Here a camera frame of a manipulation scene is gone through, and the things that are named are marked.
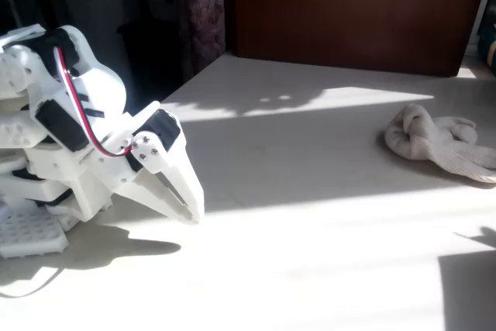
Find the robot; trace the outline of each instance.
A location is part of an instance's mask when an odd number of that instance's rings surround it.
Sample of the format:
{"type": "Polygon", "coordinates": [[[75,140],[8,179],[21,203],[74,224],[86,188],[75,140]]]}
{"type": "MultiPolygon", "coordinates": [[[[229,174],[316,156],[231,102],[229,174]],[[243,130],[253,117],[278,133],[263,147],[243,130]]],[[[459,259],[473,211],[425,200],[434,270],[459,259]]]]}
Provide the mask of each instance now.
{"type": "Polygon", "coordinates": [[[0,257],[61,252],[113,193],[197,224],[203,189],[177,118],[126,89],[73,26],[0,37],[0,257]]]}

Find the wooden cabinet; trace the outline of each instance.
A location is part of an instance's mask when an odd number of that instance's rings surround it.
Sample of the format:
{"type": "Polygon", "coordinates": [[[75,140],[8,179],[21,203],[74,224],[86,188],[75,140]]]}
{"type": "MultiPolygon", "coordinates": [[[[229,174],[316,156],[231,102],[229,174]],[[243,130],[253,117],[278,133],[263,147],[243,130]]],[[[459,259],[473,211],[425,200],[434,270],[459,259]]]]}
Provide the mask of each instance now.
{"type": "Polygon", "coordinates": [[[481,0],[226,0],[234,54],[456,75],[481,0]]]}

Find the floral curtain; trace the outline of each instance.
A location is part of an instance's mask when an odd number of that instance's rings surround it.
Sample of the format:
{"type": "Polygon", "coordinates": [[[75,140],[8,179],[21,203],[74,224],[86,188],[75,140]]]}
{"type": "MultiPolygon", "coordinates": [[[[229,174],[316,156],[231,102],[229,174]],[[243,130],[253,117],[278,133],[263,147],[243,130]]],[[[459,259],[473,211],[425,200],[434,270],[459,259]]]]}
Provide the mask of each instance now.
{"type": "Polygon", "coordinates": [[[224,0],[178,0],[182,67],[188,80],[226,50],[224,0]]]}

